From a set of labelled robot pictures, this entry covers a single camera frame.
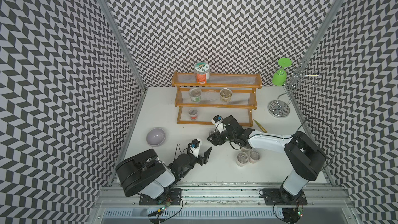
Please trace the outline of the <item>seed cup red label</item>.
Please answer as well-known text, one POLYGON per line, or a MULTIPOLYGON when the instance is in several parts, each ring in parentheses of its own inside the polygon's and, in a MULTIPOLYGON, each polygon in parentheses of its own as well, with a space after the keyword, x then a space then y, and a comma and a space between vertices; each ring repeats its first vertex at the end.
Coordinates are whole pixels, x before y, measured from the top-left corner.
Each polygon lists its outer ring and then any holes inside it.
POLYGON ((196 108, 191 108, 188 111, 191 120, 195 121, 198 118, 198 110, 196 108))

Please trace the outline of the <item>green label seed cup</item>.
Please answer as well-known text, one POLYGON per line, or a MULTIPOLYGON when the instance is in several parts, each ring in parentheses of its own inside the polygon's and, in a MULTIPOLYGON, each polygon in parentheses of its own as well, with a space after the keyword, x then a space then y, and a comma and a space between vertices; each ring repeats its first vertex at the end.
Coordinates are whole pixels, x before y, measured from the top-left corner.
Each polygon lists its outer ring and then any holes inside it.
POLYGON ((189 90, 189 97, 192 102, 199 103, 202 97, 202 90, 200 88, 192 88, 189 90))

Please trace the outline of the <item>tall seed jar orange label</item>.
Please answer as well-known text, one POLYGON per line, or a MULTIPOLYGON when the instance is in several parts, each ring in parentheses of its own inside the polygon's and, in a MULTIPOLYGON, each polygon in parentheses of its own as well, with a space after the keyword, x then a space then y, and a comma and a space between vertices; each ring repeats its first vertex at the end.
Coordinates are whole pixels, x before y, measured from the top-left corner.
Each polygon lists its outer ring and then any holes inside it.
POLYGON ((199 62, 194 65, 195 79, 198 84, 207 84, 210 78, 210 66, 206 62, 199 62))

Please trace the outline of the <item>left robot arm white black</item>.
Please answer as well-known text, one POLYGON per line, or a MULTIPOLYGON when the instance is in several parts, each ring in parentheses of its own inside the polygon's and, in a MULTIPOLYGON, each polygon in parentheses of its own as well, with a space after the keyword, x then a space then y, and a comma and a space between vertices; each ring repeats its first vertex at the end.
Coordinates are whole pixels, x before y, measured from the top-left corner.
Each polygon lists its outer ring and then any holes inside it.
POLYGON ((158 159, 154 149, 148 149, 120 162, 116 172, 124 195, 144 195, 154 200, 160 198, 189 174, 195 165, 207 164, 212 148, 200 155, 200 145, 190 144, 187 151, 169 165, 158 159))

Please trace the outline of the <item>clear plastic lid on shelf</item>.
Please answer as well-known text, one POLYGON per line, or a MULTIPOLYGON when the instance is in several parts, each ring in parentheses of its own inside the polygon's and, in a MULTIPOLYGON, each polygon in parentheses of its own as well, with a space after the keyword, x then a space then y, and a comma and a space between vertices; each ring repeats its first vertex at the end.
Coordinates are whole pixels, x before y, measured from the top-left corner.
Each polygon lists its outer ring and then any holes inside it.
POLYGON ((214 102, 218 99, 218 93, 215 90, 208 90, 205 92, 205 99, 214 102))

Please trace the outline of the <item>wooden two-tier shelf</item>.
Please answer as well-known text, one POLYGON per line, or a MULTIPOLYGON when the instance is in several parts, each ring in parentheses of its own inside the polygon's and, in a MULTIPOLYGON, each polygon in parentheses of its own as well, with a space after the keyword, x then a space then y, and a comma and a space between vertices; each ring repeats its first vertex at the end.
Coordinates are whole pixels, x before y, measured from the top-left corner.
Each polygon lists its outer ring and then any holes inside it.
POLYGON ((240 125, 254 125, 252 112, 258 107, 256 91, 262 88, 260 74, 210 74, 209 81, 200 84, 194 73, 175 72, 172 86, 176 87, 174 105, 178 108, 178 124, 211 125, 207 120, 182 118, 183 111, 197 107, 246 110, 248 121, 240 125))

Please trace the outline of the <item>lilac bowl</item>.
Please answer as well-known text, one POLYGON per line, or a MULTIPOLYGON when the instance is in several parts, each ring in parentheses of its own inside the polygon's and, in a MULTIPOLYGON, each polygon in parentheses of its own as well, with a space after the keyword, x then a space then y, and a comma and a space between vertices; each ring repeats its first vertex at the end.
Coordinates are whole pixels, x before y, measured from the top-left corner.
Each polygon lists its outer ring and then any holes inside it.
POLYGON ((151 147, 158 147, 166 140, 166 132, 162 128, 153 128, 146 136, 146 142, 151 147))

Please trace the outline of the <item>green plastic wine glass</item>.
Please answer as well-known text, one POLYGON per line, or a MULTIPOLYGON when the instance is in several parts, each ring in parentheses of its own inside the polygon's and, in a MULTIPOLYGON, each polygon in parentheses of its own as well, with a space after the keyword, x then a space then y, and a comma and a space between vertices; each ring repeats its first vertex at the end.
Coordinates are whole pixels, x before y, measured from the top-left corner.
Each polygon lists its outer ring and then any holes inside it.
POLYGON ((287 80, 286 68, 292 65, 292 61, 289 58, 280 58, 277 61, 279 69, 274 73, 272 83, 274 86, 283 86, 287 80))

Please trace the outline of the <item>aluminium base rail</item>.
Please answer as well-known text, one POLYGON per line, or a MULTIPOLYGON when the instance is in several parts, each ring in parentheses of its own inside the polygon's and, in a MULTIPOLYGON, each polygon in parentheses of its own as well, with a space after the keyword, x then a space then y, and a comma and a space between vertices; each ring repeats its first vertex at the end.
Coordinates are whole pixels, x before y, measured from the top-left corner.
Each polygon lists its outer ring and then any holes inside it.
POLYGON ((358 224, 347 192, 323 183, 308 184, 304 194, 289 204, 277 196, 276 183, 180 183, 179 205, 139 205, 141 196, 126 197, 120 187, 108 187, 99 192, 87 220, 89 224, 110 221, 152 224, 161 221, 211 222, 230 220, 266 220, 283 224, 358 224))

